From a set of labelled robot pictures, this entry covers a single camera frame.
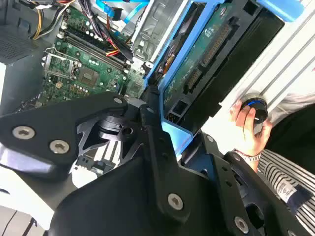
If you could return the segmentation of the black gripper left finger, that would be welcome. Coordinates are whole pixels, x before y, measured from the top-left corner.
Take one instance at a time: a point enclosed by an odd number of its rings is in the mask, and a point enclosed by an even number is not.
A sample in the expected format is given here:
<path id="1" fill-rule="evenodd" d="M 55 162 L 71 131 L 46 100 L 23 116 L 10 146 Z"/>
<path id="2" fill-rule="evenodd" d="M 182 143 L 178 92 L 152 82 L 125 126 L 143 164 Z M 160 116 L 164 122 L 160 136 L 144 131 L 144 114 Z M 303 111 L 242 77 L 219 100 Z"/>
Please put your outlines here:
<path id="1" fill-rule="evenodd" d="M 106 174 L 130 161 L 145 161 L 158 210 L 184 220 L 188 214 L 178 212 L 185 190 L 174 193 L 181 167 L 170 135 L 162 129 L 159 97 L 158 89 L 150 86 L 144 104 L 136 107 L 107 91 L 5 115 L 0 119 L 0 164 L 39 180 L 60 182 L 80 155 L 117 139 L 122 143 L 121 161 Z"/>

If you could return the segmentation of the bare person hand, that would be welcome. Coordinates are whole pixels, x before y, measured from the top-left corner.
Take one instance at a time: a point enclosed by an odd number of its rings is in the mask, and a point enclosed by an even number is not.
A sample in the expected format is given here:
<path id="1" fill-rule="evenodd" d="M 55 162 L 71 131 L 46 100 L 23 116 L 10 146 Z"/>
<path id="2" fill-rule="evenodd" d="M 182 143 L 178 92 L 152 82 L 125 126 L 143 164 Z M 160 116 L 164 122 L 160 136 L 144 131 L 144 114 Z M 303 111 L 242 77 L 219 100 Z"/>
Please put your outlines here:
<path id="1" fill-rule="evenodd" d="M 256 110 L 249 106 L 241 107 L 238 100 L 229 111 L 229 121 L 233 126 L 236 139 L 235 149 L 247 156 L 256 156 L 265 148 L 270 137 L 272 124 L 265 120 L 258 133 L 254 132 Z"/>

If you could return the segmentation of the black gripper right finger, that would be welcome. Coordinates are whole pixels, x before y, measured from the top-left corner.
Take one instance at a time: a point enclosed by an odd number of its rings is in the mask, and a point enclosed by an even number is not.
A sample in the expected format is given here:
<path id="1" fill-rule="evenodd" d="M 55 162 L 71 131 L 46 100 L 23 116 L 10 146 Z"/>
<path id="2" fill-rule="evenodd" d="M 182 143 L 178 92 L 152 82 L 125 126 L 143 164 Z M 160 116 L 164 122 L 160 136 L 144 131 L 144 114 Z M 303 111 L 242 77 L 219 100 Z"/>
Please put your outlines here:
<path id="1" fill-rule="evenodd" d="M 215 140 L 200 133 L 194 169 L 215 183 L 230 236 L 307 236 L 270 187 L 236 153 L 222 155 Z"/>

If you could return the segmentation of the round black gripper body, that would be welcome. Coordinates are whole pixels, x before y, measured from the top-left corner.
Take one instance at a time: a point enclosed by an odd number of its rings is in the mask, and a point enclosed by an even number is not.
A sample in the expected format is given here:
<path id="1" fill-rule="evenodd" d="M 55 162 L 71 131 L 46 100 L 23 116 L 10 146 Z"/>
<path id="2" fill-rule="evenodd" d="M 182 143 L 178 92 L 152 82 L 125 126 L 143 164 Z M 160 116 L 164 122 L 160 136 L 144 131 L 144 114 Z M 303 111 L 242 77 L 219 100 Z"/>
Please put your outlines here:
<path id="1" fill-rule="evenodd" d="M 233 220 L 221 208 L 213 182 L 206 175 L 179 169 L 184 220 L 161 213 L 145 161 L 136 159 L 68 195 L 58 206 L 50 236 L 234 236 Z"/>

